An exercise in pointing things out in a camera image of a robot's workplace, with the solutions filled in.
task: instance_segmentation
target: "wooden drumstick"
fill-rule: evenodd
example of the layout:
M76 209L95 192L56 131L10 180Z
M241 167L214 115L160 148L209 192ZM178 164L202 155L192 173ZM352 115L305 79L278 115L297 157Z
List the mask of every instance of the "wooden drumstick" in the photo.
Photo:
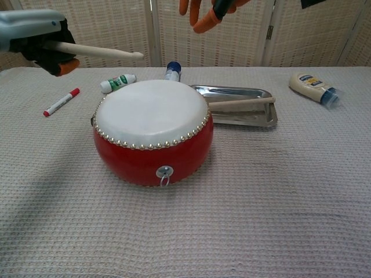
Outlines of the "wooden drumstick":
M140 52L125 52L117 49L109 49L95 46L76 45L74 43L47 41L45 49L56 50L83 56L95 56L114 60L142 60L144 55Z
M250 105L274 103L274 97L253 98L250 100L231 100L209 103L211 111L218 112L242 112L249 110Z

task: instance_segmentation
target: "drum head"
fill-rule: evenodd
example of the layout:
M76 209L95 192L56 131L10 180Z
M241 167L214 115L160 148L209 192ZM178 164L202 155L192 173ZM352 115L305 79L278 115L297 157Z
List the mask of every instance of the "drum head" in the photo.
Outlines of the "drum head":
M107 95L96 111L95 124L112 142L152 149L190 138L203 128L208 113L203 96L188 85L151 80Z

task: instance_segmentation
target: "red marker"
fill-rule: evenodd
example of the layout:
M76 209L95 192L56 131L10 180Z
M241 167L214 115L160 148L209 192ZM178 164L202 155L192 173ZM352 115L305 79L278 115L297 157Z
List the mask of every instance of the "red marker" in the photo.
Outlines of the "red marker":
M44 116L49 117L52 113L57 111L59 108L61 108L64 104L68 103L70 100L72 100L75 96L80 93L80 89L76 88L73 91L70 91L66 96L62 97L59 101L54 103L52 106L50 106L47 110L44 111Z

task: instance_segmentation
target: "drum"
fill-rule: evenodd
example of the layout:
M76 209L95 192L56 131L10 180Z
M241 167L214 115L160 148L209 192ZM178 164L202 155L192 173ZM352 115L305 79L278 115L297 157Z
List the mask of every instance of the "drum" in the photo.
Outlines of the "drum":
M108 168L142 186L187 178L204 163L213 138L204 97L169 80L141 81L107 95L92 125L96 149Z

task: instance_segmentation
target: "white tablecloth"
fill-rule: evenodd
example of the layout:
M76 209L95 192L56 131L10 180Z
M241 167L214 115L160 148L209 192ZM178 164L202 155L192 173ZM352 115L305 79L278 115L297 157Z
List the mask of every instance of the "white tablecloth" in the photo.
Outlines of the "white tablecloth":
M289 90L298 70L343 106ZM184 68L187 84L268 90L278 125L216 125L201 169L168 188L121 181L94 147L99 83L127 73L165 69L1 75L1 277L371 277L371 68Z

